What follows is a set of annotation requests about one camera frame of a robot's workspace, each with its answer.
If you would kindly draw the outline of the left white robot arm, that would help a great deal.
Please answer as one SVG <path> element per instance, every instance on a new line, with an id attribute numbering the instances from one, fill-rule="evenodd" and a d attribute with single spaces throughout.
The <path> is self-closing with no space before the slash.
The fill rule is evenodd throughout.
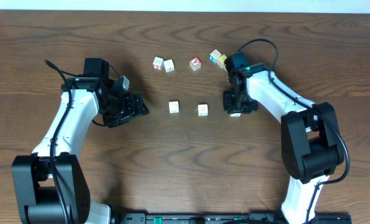
<path id="1" fill-rule="evenodd" d="M 17 156 L 12 178 L 22 223 L 120 223 L 111 206 L 95 202 L 79 159 L 86 133 L 95 117 L 102 127 L 115 128 L 149 114 L 129 80 L 112 80 L 113 66 L 102 58 L 86 58 L 75 75 L 45 62 L 63 79 L 58 112 L 43 140 L 28 156 Z"/>

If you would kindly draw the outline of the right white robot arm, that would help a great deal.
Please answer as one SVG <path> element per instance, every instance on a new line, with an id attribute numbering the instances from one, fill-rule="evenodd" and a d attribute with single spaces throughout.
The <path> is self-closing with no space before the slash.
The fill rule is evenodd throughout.
<path id="1" fill-rule="evenodd" d="M 224 110 L 249 114 L 259 105 L 280 123 L 282 161 L 290 175 L 275 223 L 351 223 L 347 214 L 317 214 L 315 206 L 335 169 L 349 162 L 334 108 L 316 104 L 285 86 L 264 63 L 249 64 L 242 52 L 224 60 L 231 89 L 223 93 Z"/>

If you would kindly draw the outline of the green Z white block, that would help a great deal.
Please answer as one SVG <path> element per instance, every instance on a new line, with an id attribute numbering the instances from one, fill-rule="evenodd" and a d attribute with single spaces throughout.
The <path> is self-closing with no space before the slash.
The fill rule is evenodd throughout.
<path id="1" fill-rule="evenodd" d="M 169 102 L 169 112 L 170 113 L 178 113 L 179 112 L 179 103 L 178 103 L 178 101 L 170 101 Z"/>

